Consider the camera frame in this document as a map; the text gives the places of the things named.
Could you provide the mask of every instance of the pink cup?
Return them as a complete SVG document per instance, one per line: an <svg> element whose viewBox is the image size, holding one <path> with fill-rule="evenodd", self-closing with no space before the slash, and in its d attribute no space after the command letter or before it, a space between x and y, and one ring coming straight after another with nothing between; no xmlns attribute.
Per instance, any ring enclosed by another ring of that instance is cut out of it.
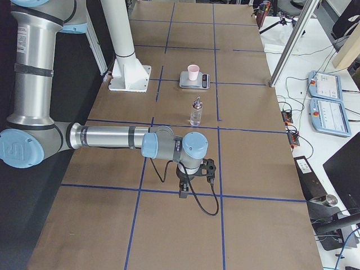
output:
<svg viewBox="0 0 360 270"><path fill-rule="evenodd" d="M190 65L187 67L187 72L189 74L189 80L196 80L199 74L200 68L197 65Z"/></svg>

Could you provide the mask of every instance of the blue joint cap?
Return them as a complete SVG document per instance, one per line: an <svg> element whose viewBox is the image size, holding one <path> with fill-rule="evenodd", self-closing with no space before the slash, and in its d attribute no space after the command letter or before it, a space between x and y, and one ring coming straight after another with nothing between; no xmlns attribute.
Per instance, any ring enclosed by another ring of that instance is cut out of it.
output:
<svg viewBox="0 0 360 270"><path fill-rule="evenodd" d="M67 24L62 27L60 32L67 34L84 34L88 29L88 23L84 24Z"/></svg>
<svg viewBox="0 0 360 270"><path fill-rule="evenodd" d="M208 140L199 132L190 132L182 140L182 147L193 159L203 159L208 150Z"/></svg>
<svg viewBox="0 0 360 270"><path fill-rule="evenodd" d="M21 7L37 7L49 2L49 0L10 0L10 1Z"/></svg>
<svg viewBox="0 0 360 270"><path fill-rule="evenodd" d="M15 168L28 168L44 159L44 149L29 133L18 129L0 132L0 159Z"/></svg>
<svg viewBox="0 0 360 270"><path fill-rule="evenodd" d="M142 138L141 155L154 159L158 155L159 143L155 133L145 133Z"/></svg>

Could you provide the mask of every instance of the glass bottle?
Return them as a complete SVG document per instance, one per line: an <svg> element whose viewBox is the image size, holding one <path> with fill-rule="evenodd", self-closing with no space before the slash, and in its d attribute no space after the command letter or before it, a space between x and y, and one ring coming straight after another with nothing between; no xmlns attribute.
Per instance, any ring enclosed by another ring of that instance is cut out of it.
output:
<svg viewBox="0 0 360 270"><path fill-rule="evenodd" d="M200 97L192 103L192 110L190 115L190 124L194 127L200 125L201 114L203 113L203 103L200 101Z"/></svg>

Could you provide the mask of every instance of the blue tape line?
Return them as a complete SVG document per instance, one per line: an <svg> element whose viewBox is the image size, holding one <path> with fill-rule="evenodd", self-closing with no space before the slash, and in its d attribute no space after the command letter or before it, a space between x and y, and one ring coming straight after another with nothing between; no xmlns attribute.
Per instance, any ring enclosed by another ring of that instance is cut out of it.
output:
<svg viewBox="0 0 360 270"><path fill-rule="evenodd" d="M158 102L158 99L159 99L160 85L161 85L161 79L163 77L163 71L164 71L164 66L161 66L160 80L159 80L159 85L157 86L157 93L156 93L156 98L155 98L156 102Z"/></svg>
<svg viewBox="0 0 360 270"><path fill-rule="evenodd" d="M155 47L155 48L165 48L166 46L160 45L134 45L135 47Z"/></svg>
<svg viewBox="0 0 360 270"><path fill-rule="evenodd" d="M214 65L215 65L215 97L216 97L216 117L217 121L221 121L219 112L219 96L218 96L218 65L216 59L216 33L215 33L215 11L213 5L213 32L214 32Z"/></svg>
<svg viewBox="0 0 360 270"><path fill-rule="evenodd" d="M240 85L240 86L266 86L264 83L220 83L217 84L234 84L234 85Z"/></svg>
<svg viewBox="0 0 360 270"><path fill-rule="evenodd" d="M160 20L139 20L139 19L129 19L129 21L152 21L153 23L169 23L170 21L160 21Z"/></svg>
<svg viewBox="0 0 360 270"><path fill-rule="evenodd" d="M217 25L238 25L238 26L256 26L256 24L222 24L222 23L216 23Z"/></svg>
<svg viewBox="0 0 360 270"><path fill-rule="evenodd" d="M150 190L144 188L130 188L130 187L111 187L111 186L95 186L91 184L61 184L62 187L81 187L81 188L97 188L101 190L123 190L123 191L141 191L149 193L163 193L163 194L178 194L178 191L171 190ZM212 193L197 193L199 196L213 196ZM306 203L305 200L297 199L281 199L281 198L270 198L270 197L255 197L255 196L240 196L240 195L220 195L215 194L216 197L230 198L230 199L245 199L245 200L262 200L262 201L287 201L287 202L296 202L296 203Z"/></svg>
<svg viewBox="0 0 360 270"><path fill-rule="evenodd" d="M274 130L256 130L256 129L229 129L229 128L222 128L221 130L224 131L245 131L245 132L259 132L259 133L276 133L276 134L286 134L286 131L274 131Z"/></svg>
<svg viewBox="0 0 360 270"><path fill-rule="evenodd" d="M171 190L141 190L142 192L150 192L150 193L164 193L164 194L179 194L177 191L171 191Z"/></svg>
<svg viewBox="0 0 360 270"><path fill-rule="evenodd" d="M213 49L213 48L197 48L197 47L175 47L175 46L168 46L168 48L171 49L192 49L192 50L217 50L220 51L220 49Z"/></svg>
<svg viewBox="0 0 360 270"><path fill-rule="evenodd" d="M200 47L177 47L177 46L160 46L160 45L134 45L135 47L155 47L155 48L170 48L170 49L189 49L189 50L214 50L213 48Z"/></svg>
<svg viewBox="0 0 360 270"><path fill-rule="evenodd" d="M221 242L223 255L223 270L226 270L226 256L225 256L225 229L224 229L224 202L223 202L223 181L222 181L222 166L221 166L221 141L220 129L218 127L218 158L219 158L219 185L220 185L220 210L221 210Z"/></svg>
<svg viewBox="0 0 360 270"><path fill-rule="evenodd" d="M129 244L128 244L128 251L126 254L126 260L124 265L124 270L128 269L128 263L129 263L129 257L130 257L130 250L131 250L131 244L133 241L133 235L134 235L134 229L135 229L135 222L137 218L137 209L139 207L139 201L140 201L140 194L141 194L141 187L142 187L142 181L144 179L144 173L145 173L145 167L146 167L146 158L144 158L144 164L142 166L142 172L141 172L141 179L139 184L139 191L137 193L137 199L136 199L136 205L135 205L135 211L134 211L134 217L133 217L133 223L131 225L131 232L130 232L130 238L129 238Z"/></svg>
<svg viewBox="0 0 360 270"><path fill-rule="evenodd" d="M180 80L170 80L170 79L150 79L150 80L162 80L164 82L180 82Z"/></svg>
<svg viewBox="0 0 360 270"><path fill-rule="evenodd" d="M101 120L101 119L88 119L88 121L92 121L92 122L103 122L103 123L119 123L119 124L139 124L139 125L150 125L150 124L151 124L151 123L145 123L145 122Z"/></svg>
<svg viewBox="0 0 360 270"><path fill-rule="evenodd" d="M129 19L129 21L150 21L154 23L169 23L170 21L160 21L160 20L139 20L139 19ZM177 24L214 24L213 22L190 22L190 21L172 21ZM238 25L238 26L256 26L256 24L225 24L225 23L215 23L215 25Z"/></svg>
<svg viewBox="0 0 360 270"><path fill-rule="evenodd" d="M234 52L263 52L264 51L256 51L256 50L252 50L252 49L233 49Z"/></svg>
<svg viewBox="0 0 360 270"><path fill-rule="evenodd" d="M167 37L167 39L166 39L166 47L165 47L165 52L164 52L164 54L167 54L167 50L168 50L170 30L171 30L171 24L172 24L172 22L173 22L174 10L175 10L175 3L173 4L173 11L171 12L170 25L169 25L168 37Z"/></svg>

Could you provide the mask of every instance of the digital scale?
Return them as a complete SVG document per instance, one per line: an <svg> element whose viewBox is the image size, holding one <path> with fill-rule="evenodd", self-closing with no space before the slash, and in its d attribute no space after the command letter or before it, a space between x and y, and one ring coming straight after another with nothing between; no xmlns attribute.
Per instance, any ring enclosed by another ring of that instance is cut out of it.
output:
<svg viewBox="0 0 360 270"><path fill-rule="evenodd" d="M350 137L351 131L344 104L341 101L312 98L310 117L316 130L342 137Z"/></svg>
<svg viewBox="0 0 360 270"><path fill-rule="evenodd" d="M343 100L340 76L312 70L308 78L309 93L312 97L327 100Z"/></svg>
<svg viewBox="0 0 360 270"><path fill-rule="evenodd" d="M182 71L180 74L179 85L181 88L209 89L210 76L209 74L199 72L196 80L189 80L188 72Z"/></svg>

